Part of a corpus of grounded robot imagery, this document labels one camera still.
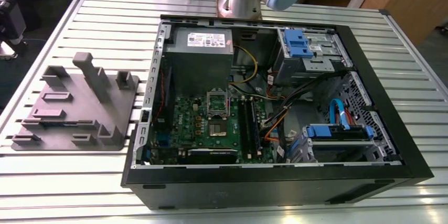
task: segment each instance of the black device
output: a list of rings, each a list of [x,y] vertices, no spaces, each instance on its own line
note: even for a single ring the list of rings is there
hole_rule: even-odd
[[[176,78],[188,57],[207,80]],[[122,186],[151,209],[354,203],[434,176],[347,26],[162,16],[142,115]]]
[[[6,43],[10,49],[2,47],[0,59],[18,57],[26,50],[23,32],[26,22],[15,0],[0,0],[0,45]]]

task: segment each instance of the power supply label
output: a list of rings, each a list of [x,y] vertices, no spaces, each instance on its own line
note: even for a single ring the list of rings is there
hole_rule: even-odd
[[[188,34],[188,47],[226,47],[224,34]]]

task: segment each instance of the motherboard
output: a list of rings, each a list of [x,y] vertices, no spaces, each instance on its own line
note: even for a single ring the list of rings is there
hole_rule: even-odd
[[[272,146],[262,146],[259,125],[267,118],[264,101],[227,98],[223,91],[176,97],[171,132],[156,132],[158,163],[272,163]]]

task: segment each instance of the aluminum table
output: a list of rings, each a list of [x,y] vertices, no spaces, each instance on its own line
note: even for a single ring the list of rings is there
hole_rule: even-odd
[[[351,205],[151,211],[120,187],[127,146],[116,152],[16,152],[11,137],[44,86],[47,65],[94,54],[107,73],[147,80],[160,14],[215,16],[215,0],[74,0],[0,117],[0,222],[64,223],[448,223],[448,91],[394,19],[378,10],[263,7],[264,19],[348,25],[435,178]],[[130,130],[139,118],[139,84]]]

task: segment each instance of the chip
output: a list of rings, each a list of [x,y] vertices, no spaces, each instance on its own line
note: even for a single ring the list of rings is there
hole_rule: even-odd
[[[227,136],[227,120],[210,120],[208,134],[210,136]]]

